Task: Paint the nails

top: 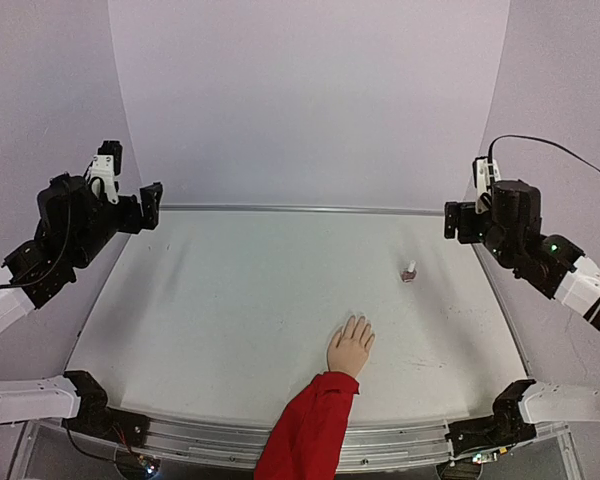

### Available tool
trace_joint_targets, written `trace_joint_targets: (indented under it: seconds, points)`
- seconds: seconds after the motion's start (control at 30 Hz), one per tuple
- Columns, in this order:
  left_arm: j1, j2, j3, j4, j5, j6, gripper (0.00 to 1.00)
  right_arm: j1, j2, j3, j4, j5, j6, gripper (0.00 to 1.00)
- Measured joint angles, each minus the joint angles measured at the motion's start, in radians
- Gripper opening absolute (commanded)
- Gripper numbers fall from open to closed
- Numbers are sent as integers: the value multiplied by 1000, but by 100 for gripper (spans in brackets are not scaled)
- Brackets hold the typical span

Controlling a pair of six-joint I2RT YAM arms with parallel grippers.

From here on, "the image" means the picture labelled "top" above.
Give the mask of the mannequin hand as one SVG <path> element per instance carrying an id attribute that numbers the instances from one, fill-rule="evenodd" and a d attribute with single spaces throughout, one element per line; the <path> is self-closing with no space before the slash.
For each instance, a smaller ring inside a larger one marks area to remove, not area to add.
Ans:
<path id="1" fill-rule="evenodd" d="M 329 343 L 326 353 L 328 371 L 357 378 L 369 359 L 375 338 L 367 318 L 352 315 Z"/>

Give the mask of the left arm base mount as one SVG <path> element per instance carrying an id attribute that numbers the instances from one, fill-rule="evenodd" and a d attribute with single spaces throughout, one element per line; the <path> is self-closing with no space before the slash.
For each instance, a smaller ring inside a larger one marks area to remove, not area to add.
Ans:
<path id="1" fill-rule="evenodd" d="M 110 407 L 106 391 L 87 371 L 65 371 L 63 376 L 73 384 L 80 400 L 77 415 L 63 420 L 63 427 L 131 448 L 144 446 L 150 425 L 146 415 Z"/>

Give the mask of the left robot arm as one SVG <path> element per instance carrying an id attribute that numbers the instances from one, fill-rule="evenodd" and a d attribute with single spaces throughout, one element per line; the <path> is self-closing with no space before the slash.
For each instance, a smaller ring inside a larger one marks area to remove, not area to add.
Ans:
<path id="1" fill-rule="evenodd" d="M 153 230 L 159 222 L 163 186 L 109 199 L 101 178 L 62 174 L 37 196 L 40 220 L 34 237 L 0 266 L 0 334 L 41 309 L 87 268 L 111 238 Z M 111 433 L 113 411 L 87 373 L 65 372 L 37 380 L 0 381 L 0 425 L 76 418 L 96 437 Z"/>

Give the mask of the red sleeve forearm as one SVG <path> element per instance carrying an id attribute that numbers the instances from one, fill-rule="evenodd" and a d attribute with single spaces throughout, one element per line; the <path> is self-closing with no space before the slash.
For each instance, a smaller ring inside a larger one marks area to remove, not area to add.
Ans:
<path id="1" fill-rule="evenodd" d="M 256 479 L 333 479 L 359 383 L 342 373 L 313 378 L 285 407 L 256 464 Z"/>

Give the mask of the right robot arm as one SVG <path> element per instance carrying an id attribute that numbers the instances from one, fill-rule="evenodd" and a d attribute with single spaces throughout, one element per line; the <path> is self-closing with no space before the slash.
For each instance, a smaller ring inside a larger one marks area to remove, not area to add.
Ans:
<path id="1" fill-rule="evenodd" d="M 523 181 L 497 181 L 475 202 L 444 206 L 444 235 L 482 244 L 504 269 L 578 314 L 600 333 L 600 267 L 561 235 L 541 232 L 540 191 Z M 514 400 L 525 424 L 600 423 L 600 386 L 527 381 Z"/>

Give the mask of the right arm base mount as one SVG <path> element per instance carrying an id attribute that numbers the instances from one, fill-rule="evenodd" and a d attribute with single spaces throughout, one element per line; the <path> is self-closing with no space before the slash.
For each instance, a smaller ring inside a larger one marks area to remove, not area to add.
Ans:
<path id="1" fill-rule="evenodd" d="M 535 383 L 533 379 L 517 380 L 496 397 L 490 415 L 450 423 L 445 439 L 451 442 L 452 456 L 458 458 L 535 439 L 536 427 L 523 420 L 519 407 L 523 394 Z"/>

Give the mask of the glitter nail polish bottle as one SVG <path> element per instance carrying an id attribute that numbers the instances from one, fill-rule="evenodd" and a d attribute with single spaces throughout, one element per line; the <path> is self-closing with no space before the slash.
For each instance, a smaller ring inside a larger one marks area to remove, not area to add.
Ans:
<path id="1" fill-rule="evenodd" d="M 401 280 L 403 283 L 410 283 L 416 278 L 416 275 L 417 271 L 415 269 L 405 269 L 401 272 Z"/>

